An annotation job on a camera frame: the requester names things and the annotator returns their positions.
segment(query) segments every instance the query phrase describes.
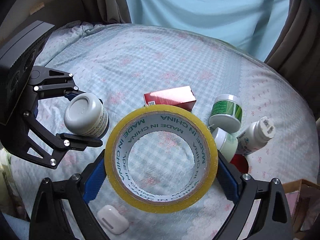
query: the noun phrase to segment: jar label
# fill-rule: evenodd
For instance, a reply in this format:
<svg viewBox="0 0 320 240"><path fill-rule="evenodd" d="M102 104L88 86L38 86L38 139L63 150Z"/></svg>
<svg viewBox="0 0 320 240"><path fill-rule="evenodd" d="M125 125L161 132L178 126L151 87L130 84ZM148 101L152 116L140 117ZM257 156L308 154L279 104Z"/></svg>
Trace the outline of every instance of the jar label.
<svg viewBox="0 0 320 240"><path fill-rule="evenodd" d="M232 134L227 134L227 139L226 139L230 144L238 143L238 140L236 137L234 137Z"/></svg>
<svg viewBox="0 0 320 240"><path fill-rule="evenodd" d="M211 111L211 116L215 114L228 114L228 115L233 115L233 109L234 108L234 103L230 101L218 101L216 102Z"/></svg>
<svg viewBox="0 0 320 240"><path fill-rule="evenodd" d="M242 109L239 105L236 105L235 118L241 122L242 119Z"/></svg>
<svg viewBox="0 0 320 240"><path fill-rule="evenodd" d="M100 112L100 117L94 124L94 126L87 131L86 133L82 134L83 136L91 136L91 137L99 137L103 134L104 130L107 128L108 125L108 113L104 107L102 107Z"/></svg>

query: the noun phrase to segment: packing tape roll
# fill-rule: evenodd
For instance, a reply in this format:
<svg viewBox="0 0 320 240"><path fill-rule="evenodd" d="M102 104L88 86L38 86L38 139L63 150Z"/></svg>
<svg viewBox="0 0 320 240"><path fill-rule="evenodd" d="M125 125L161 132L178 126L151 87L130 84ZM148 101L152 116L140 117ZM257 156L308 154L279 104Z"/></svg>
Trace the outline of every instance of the packing tape roll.
<svg viewBox="0 0 320 240"><path fill-rule="evenodd" d="M170 195L146 192L129 173L132 146L142 136L155 131L180 136L194 155L190 181ZM210 131L195 115L176 106L153 105L131 112L115 126L107 141L104 164L110 184L128 204L146 212L171 213L191 206L209 190L217 173L218 152Z"/></svg>

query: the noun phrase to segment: red object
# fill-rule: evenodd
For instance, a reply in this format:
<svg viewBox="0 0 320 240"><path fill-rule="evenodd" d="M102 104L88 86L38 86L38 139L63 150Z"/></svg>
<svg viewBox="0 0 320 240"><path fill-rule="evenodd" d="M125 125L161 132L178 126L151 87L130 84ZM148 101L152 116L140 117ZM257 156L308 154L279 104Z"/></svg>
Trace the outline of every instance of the red object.
<svg viewBox="0 0 320 240"><path fill-rule="evenodd" d="M143 95L146 106L171 105L191 111L196 103L196 98L190 86L171 88Z"/></svg>
<svg viewBox="0 0 320 240"><path fill-rule="evenodd" d="M249 171L248 161L243 155L235 154L230 163L236 166L238 171L240 171L241 173L248 173Z"/></svg>

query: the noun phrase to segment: blue gripper pad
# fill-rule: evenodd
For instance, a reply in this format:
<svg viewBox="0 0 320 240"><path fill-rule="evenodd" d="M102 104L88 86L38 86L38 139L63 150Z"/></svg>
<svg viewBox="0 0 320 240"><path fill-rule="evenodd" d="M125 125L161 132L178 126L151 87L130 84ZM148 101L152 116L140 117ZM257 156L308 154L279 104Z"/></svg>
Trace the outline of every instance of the blue gripper pad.
<svg viewBox="0 0 320 240"><path fill-rule="evenodd" d="M102 158L84 185L84 194L82 198L87 204L90 200L94 200L97 197L106 176L104 158Z"/></svg>
<svg viewBox="0 0 320 240"><path fill-rule="evenodd" d="M231 200L234 204L239 201L238 186L226 166L219 158L217 179L220 183L227 200Z"/></svg>

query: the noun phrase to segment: curtain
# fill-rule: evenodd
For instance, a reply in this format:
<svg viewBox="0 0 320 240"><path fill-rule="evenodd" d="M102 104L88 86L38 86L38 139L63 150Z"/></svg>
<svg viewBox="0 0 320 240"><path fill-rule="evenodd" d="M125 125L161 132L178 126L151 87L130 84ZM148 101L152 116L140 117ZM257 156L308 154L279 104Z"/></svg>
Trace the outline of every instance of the curtain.
<svg viewBox="0 0 320 240"><path fill-rule="evenodd" d="M320 117L320 24L307 0L290 0L287 20L265 63L305 98Z"/></svg>
<svg viewBox="0 0 320 240"><path fill-rule="evenodd" d="M135 24L199 33L264 61L288 16L289 0L127 0Z"/></svg>
<svg viewBox="0 0 320 240"><path fill-rule="evenodd" d="M82 0L91 22L131 23L126 0Z"/></svg>

